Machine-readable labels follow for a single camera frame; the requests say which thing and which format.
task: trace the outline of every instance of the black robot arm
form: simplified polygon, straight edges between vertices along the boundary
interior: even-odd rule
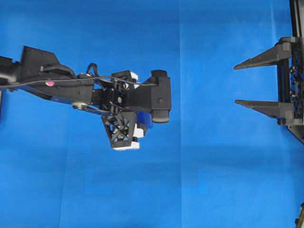
[[[154,123],[169,121],[171,83],[167,72],[154,70],[144,83],[137,80],[138,76],[129,70],[99,76],[94,63],[86,73],[75,75],[54,53],[32,47],[24,47],[21,62],[0,57],[1,93],[22,89],[100,115],[111,147],[118,150],[139,148],[137,139],[148,130],[140,116]]]

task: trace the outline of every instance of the blue surface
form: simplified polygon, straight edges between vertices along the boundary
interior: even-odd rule
[[[294,227],[303,145],[234,99],[277,100],[276,68],[232,67],[291,35],[288,2],[0,2],[0,55],[22,46],[83,72],[165,69],[169,124],[109,148],[98,116],[23,91],[0,122],[0,227]]]

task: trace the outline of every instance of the cable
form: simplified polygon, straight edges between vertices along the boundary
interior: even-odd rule
[[[54,66],[49,66],[49,67],[45,66],[42,71],[46,72],[46,71],[52,71],[52,70],[63,70],[63,71],[68,72],[73,78],[76,78],[74,71],[65,65],[59,64],[59,65],[54,65]]]
[[[100,79],[100,78],[111,78],[111,79],[114,79],[114,80],[122,81],[122,82],[129,83],[129,84],[139,85],[139,86],[158,86],[157,84],[153,84],[153,83],[141,84],[141,83],[136,83],[136,82],[130,82],[130,81],[122,80],[120,78],[112,77],[112,76],[96,76],[96,77],[75,78],[75,79],[37,80],[37,81],[31,81],[31,82],[18,83],[18,84],[14,84],[14,85],[4,85],[4,86],[0,85],[0,89],[14,88],[14,87],[17,87],[17,86],[27,86],[27,85],[36,84],[36,83],[42,83],[42,82],[86,81],[86,80]]]
[[[116,108],[121,109],[121,110],[129,110],[129,111],[134,112],[133,110],[131,110],[131,109],[129,109],[129,108],[123,108],[123,107],[121,107],[121,106],[119,106],[119,105],[116,105],[116,104],[114,104],[112,101],[110,101],[110,104],[113,105],[113,106],[116,107]]]
[[[96,63],[91,63],[88,67],[87,67],[87,70],[86,70],[86,74],[88,74],[90,72],[90,69],[93,68],[94,70],[94,74],[96,76],[99,76],[98,75],[98,70],[97,70],[97,64]]]

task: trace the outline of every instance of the white component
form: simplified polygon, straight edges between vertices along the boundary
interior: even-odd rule
[[[137,80],[138,80],[138,75],[131,71],[131,78],[132,78],[132,79],[136,79],[136,82],[137,82]]]
[[[113,149],[117,150],[117,151],[124,151],[124,150],[130,150],[130,149],[139,149],[139,142],[132,142],[131,146],[117,147],[117,148],[113,148]]]
[[[135,124],[133,136],[137,137],[137,138],[143,138],[143,129],[142,128],[137,128],[137,124]]]
[[[138,80],[138,75],[131,71],[131,78]]]
[[[12,77],[12,76],[8,76],[8,75],[4,75],[4,74],[0,74],[0,78],[5,78],[7,79],[9,84],[12,84],[14,82],[16,82],[16,77]]]

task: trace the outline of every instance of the black cable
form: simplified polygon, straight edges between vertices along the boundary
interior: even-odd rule
[[[99,80],[96,80],[96,81],[97,81],[97,83],[99,84],[100,88],[103,89],[103,90],[105,90],[103,84],[101,84],[101,82],[100,82],[101,80],[99,79]]]
[[[97,64],[96,63],[90,63],[90,65],[87,67],[86,73],[90,73],[90,69],[93,68],[94,74],[95,76],[99,76],[98,75],[98,70],[97,70]]]
[[[86,80],[100,79],[100,78],[111,78],[111,79],[114,79],[114,80],[122,81],[122,82],[129,83],[129,84],[139,85],[139,86],[157,86],[157,84],[153,84],[153,83],[140,84],[140,83],[136,83],[136,82],[130,82],[130,81],[122,80],[120,78],[112,77],[112,76],[96,76],[96,77],[75,78],[75,79],[37,80],[37,81],[31,81],[31,82],[18,83],[18,84],[14,84],[14,85],[4,85],[4,86],[0,85],[0,89],[14,88],[14,87],[17,87],[17,86],[27,86],[27,85],[36,84],[36,83],[42,83],[42,82],[86,81]]]
[[[128,110],[128,111],[134,112],[133,110],[131,110],[131,109],[129,109],[129,108],[123,108],[123,107],[121,107],[121,106],[119,106],[119,105],[116,105],[116,104],[114,104],[112,101],[110,101],[110,104],[113,105],[113,106],[116,107],[116,108],[119,108],[120,110]]]
[[[43,72],[46,72],[46,71],[52,71],[52,70],[63,70],[63,71],[66,71],[66,72],[68,72],[73,78],[76,78],[76,75],[75,75],[75,73],[74,73],[74,71],[71,69],[71,68],[69,68],[69,67],[67,67],[67,66],[65,66],[65,65],[54,65],[54,66],[45,66],[44,68],[43,68]]]

